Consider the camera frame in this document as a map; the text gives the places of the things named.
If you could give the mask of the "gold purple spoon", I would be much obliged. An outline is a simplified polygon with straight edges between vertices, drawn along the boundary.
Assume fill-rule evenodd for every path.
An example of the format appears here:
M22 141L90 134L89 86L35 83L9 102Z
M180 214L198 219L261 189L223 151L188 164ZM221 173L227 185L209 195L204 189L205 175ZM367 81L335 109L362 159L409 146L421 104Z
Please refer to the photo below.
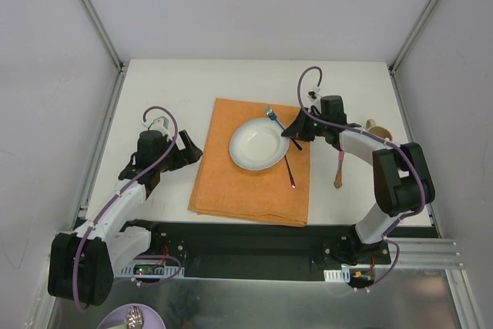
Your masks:
M290 163L289 163L289 160L287 158L287 155L284 155L284 161L286 163L287 172L288 172L288 176L289 176L289 179L290 179L290 186L291 186L292 189L296 189L297 185L296 185L295 179L293 177L293 173L292 173L292 170L290 168Z

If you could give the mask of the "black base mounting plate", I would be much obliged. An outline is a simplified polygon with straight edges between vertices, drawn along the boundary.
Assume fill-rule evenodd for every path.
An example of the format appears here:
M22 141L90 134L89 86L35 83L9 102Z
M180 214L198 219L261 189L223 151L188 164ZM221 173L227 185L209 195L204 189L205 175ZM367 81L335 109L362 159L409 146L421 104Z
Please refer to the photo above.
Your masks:
M380 242L359 247L348 226L285 227L241 223L126 222L151 233L148 253L165 252L188 278L322 281L343 264L388 266Z

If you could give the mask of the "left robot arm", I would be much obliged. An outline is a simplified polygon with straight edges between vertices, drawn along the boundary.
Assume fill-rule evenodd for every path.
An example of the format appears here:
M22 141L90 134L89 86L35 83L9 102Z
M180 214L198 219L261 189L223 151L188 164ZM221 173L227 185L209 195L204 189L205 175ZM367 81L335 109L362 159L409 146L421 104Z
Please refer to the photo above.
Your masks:
M139 134L136 151L118 175L106 204L92 219L72 232L60 232L52 241L47 291L80 304L101 305L112 289L115 274L142 254L158 257L161 237L144 227L126 226L129 215L141 207L164 172L197 163L202 150L181 130L184 147L160 130Z

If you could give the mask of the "aluminium frame post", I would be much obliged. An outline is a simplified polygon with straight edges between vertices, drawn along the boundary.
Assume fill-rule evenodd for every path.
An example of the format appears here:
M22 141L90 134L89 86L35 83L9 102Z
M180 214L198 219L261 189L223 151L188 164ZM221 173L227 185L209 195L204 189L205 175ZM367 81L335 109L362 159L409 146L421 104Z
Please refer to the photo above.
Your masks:
M394 76L401 64L410 52L413 44L418 40L419 35L423 32L428 21L431 19L435 9L438 7L441 0L427 0L419 16L411 27L411 30L406 36L402 46L392 63L388 66L390 76Z
M103 25L102 20L99 17L99 14L95 6L93 5L92 0L79 0L79 2L112 65L118 72L121 72L125 67L125 63L123 60L121 60L119 53L116 51L116 47L114 46L109 33L106 31L106 28Z

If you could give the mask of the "iridescent purple knife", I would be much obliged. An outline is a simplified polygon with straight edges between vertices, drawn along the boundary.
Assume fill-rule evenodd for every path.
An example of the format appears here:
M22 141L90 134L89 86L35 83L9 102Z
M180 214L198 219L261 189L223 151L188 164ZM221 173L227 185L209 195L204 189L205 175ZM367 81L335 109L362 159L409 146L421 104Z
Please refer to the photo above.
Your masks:
M337 172L336 172L336 175L334 177L334 187L336 189L340 189L343 185L342 171L343 171L343 164L344 164L344 155L345 155L344 151L340 151L338 153Z

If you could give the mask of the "right aluminium frame post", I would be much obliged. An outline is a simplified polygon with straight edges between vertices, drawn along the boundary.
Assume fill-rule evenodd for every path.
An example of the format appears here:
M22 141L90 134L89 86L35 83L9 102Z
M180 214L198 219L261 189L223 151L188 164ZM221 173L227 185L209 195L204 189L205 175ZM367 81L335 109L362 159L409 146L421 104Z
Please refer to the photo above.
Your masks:
M392 63L388 66L390 76L394 76L401 64L410 52L413 44L418 40L419 35L423 32L428 21L431 19L435 9L438 7L441 0L427 0L419 16L411 27L411 30L406 36L402 46Z

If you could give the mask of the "white ceramic plate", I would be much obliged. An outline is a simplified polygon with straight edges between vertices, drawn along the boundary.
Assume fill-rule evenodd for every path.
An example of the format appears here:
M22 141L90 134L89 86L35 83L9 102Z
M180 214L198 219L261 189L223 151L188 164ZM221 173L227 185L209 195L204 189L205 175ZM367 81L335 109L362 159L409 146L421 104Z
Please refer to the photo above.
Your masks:
M290 140L281 133L281 127L267 117L252 119L231 136L230 158L244 170L269 169L284 158L290 147Z

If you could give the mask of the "silver cutlery on lilac plate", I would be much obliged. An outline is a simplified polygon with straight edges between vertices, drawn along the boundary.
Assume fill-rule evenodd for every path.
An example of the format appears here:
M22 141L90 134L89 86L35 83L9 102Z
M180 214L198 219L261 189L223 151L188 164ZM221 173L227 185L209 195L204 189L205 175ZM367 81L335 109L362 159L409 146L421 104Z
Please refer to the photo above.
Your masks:
M143 329L144 316L141 309L137 306L131 306L124 320L127 329Z

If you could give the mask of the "lilac plate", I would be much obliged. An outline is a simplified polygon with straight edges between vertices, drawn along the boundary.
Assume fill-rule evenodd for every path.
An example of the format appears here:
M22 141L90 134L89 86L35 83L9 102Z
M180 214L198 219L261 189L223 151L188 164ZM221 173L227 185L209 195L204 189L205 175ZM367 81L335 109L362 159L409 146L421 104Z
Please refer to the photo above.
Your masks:
M163 319L145 304L125 304L117 307L100 322L100 328L159 328L165 329Z

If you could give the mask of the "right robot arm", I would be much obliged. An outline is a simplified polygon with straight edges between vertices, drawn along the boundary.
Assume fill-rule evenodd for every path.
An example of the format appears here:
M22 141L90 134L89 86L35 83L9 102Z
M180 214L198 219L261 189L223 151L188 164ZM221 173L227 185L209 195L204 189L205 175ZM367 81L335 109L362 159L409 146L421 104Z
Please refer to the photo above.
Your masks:
M421 212L434 200L434 184L422 148L417 143L398 145L349 125L340 96L322 97L320 108L302 108L282 136L304 142L323 137L333 148L373 168L375 204L331 249L331 256L340 263L354 266L367 261L401 220Z

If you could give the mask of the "beige ceramic mug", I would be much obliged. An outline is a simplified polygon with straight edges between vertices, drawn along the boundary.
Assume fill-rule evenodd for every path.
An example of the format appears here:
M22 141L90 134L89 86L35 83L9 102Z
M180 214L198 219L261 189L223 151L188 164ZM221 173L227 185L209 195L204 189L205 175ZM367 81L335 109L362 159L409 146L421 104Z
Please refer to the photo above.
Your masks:
M365 123L365 129L372 135L377 136L379 138L385 139L387 141L392 141L393 136L391 132L376 124L376 122L373 119L368 119Z

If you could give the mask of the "aluminium front rail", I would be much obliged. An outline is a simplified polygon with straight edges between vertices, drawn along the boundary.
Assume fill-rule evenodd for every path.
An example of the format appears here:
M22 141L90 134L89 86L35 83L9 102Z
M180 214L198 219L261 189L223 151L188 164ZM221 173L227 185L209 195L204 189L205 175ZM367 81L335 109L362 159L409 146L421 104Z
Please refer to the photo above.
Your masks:
M435 269L461 266L458 248L454 241L437 238L436 233L430 227L424 228L423 231L427 236L425 238L420 238L418 236L421 232L420 228L398 228L392 232L391 238L388 241L383 241L389 248L391 258L390 265L392 262L397 261L402 266L411 269L425 267ZM159 252L156 255L152 255L147 251L141 253L133 260L148 260L151 257L157 257L160 253L164 253L173 260L173 257L165 252ZM342 267L364 266L370 265L342 265Z

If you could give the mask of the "left aluminium frame post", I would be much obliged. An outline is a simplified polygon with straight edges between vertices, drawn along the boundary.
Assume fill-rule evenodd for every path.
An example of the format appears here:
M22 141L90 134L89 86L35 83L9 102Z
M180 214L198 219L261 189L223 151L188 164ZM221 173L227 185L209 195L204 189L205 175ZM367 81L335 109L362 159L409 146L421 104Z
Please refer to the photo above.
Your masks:
M118 72L121 72L125 67L125 63L123 60L121 60L119 53L116 51L116 47L114 46L109 33L106 31L106 28L103 25L102 20L99 17L99 14L95 6L93 5L92 0L79 0L79 2L112 65Z

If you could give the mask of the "orange cloth placemat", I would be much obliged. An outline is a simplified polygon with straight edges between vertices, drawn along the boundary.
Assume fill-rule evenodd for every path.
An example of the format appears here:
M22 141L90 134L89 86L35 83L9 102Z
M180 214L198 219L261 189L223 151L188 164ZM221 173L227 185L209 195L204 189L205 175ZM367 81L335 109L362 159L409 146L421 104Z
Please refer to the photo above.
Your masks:
M287 158L296 182L290 179L284 159L273 167L249 171L229 155L231 136L251 119L265 117L265 105L218 98L215 101L203 156L188 209L198 214L254 222L303 227L310 198L310 144L302 150L290 146Z

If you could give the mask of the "blue metal fork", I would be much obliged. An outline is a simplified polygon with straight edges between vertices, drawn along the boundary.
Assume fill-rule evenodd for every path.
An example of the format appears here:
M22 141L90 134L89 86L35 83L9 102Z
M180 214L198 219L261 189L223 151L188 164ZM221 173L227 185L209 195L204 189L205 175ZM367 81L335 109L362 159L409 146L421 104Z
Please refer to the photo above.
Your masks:
M270 106L265 106L265 111L266 111L267 117L271 121L274 121L282 130L285 130L285 126L279 121L276 113L274 112L274 110ZM290 139L290 141L292 142L292 144L295 145L295 147L299 151L301 151L303 149L302 146L295 139Z

